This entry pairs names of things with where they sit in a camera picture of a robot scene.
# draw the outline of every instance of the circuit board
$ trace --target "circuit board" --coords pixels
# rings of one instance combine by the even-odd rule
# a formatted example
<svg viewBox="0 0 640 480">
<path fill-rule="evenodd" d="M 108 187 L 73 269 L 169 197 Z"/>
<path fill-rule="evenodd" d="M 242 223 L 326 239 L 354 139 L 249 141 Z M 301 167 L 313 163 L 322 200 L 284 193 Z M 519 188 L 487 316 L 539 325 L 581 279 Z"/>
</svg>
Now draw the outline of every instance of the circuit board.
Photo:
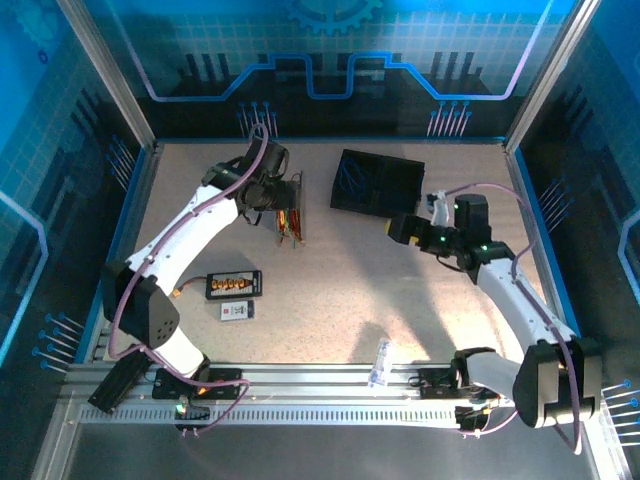
<svg viewBox="0 0 640 480">
<path fill-rule="evenodd" d="M 262 272 L 210 273 L 207 275 L 205 296 L 208 300 L 259 297 L 262 295 Z"/>
</svg>

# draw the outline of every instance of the blue wall graphic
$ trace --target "blue wall graphic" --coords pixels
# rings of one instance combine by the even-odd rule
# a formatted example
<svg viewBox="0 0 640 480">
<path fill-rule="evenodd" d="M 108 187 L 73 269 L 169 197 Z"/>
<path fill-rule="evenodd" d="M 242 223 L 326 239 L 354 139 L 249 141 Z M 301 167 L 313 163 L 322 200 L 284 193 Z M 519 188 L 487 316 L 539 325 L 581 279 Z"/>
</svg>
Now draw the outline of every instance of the blue wall graphic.
<svg viewBox="0 0 640 480">
<path fill-rule="evenodd" d="M 482 102 L 464 136 L 504 135 L 573 5 L 188 3 L 181 10 L 173 2 L 89 2 L 161 137 L 237 136 L 233 106 L 251 98 L 286 114 L 285 136 L 423 137 L 425 119 L 441 100 Z M 179 125 L 176 117 L 193 123 Z"/>
</svg>

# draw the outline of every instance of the beige table surface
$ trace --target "beige table surface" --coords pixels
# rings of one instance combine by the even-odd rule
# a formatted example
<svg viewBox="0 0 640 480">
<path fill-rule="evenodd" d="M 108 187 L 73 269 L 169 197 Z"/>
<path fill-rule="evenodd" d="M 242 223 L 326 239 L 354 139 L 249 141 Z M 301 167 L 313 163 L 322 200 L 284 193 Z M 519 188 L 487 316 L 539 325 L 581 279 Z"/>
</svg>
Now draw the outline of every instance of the beige table surface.
<svg viewBox="0 0 640 480">
<path fill-rule="evenodd" d="M 181 328 L 213 361 L 258 363 L 371 363 L 378 341 L 396 347 L 395 363 L 448 362 L 456 349 L 489 346 L 522 358 L 506 320 L 469 278 L 440 266 L 416 247 L 394 243 L 385 220 L 329 208 L 343 149 L 425 162 L 423 194 L 474 181 L 511 185 L 499 145 L 336 141 L 283 142 L 288 175 L 306 177 L 306 246 L 278 247 L 267 227 L 240 218 L 216 236 L 185 272 L 260 269 L 264 295 L 256 318 L 221 323 L 220 308 L 193 284 L 174 299 Z M 168 144 L 164 148 L 138 237 L 138 248 L 173 219 L 213 164 L 246 152 L 244 144 Z M 526 246 L 515 199 L 482 190 L 494 239 L 514 252 Z M 418 211 L 426 215 L 424 205 Z M 531 256 L 522 262 L 541 294 Z M 119 345 L 125 346 L 122 338 Z"/>
</svg>

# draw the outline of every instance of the glass wall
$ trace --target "glass wall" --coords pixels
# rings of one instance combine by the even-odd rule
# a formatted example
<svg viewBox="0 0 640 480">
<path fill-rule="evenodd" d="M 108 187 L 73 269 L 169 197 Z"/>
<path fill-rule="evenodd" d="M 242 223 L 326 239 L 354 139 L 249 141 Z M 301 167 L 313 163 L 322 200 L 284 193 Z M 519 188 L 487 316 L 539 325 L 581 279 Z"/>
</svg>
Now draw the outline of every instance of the glass wall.
<svg viewBox="0 0 640 480">
<path fill-rule="evenodd" d="M 640 385 L 638 18 L 640 3 L 602 0 L 521 149 L 579 328 L 603 346 L 609 384 Z M 625 452 L 640 474 L 640 450 Z"/>
<path fill-rule="evenodd" d="M 0 476 L 24 479 L 140 148 L 56 2 L 1 2 L 0 57 Z"/>
<path fill-rule="evenodd" d="M 504 136 L 574 0 L 89 0 L 158 137 Z"/>
</svg>

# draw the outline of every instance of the black mounting bracket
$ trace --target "black mounting bracket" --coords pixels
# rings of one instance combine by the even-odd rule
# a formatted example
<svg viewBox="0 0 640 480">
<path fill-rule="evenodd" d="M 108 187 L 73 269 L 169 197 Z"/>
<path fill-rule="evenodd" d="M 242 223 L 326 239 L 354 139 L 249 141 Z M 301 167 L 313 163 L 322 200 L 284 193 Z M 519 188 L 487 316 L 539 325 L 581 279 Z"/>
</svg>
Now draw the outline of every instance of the black mounting bracket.
<svg viewBox="0 0 640 480">
<path fill-rule="evenodd" d="M 242 370 L 239 368 L 210 368 L 198 380 L 209 383 L 241 378 Z M 151 397 L 155 400 L 179 400 L 182 395 L 190 400 L 235 400 L 240 395 L 240 385 L 204 390 L 180 381 L 164 368 L 159 369 L 153 382 Z"/>
</svg>

